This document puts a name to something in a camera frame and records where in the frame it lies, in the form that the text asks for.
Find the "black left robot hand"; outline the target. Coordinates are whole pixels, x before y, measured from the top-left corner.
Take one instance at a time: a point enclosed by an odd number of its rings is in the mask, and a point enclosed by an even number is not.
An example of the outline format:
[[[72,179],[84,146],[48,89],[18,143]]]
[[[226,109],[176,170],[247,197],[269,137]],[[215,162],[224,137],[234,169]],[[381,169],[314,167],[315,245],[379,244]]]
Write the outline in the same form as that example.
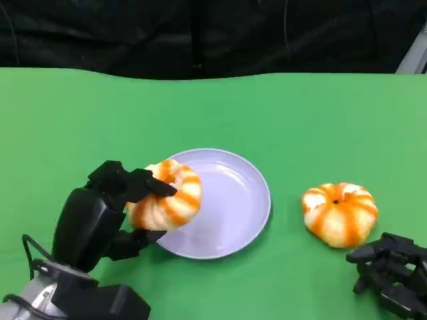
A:
[[[88,176],[84,186],[69,194],[53,237],[53,260],[88,273],[103,257],[112,261],[137,257],[165,233],[147,227],[124,231],[121,226],[126,204],[176,192],[149,170],[129,172],[119,161],[104,162]]]

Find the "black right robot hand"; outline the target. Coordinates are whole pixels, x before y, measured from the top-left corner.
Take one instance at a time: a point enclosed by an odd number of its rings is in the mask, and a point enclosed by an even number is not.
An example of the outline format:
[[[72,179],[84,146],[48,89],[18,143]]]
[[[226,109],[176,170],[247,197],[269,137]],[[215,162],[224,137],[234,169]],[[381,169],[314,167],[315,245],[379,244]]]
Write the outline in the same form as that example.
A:
[[[426,248],[384,232],[346,255],[357,266],[355,294],[370,289],[381,307],[402,319],[426,318]]]

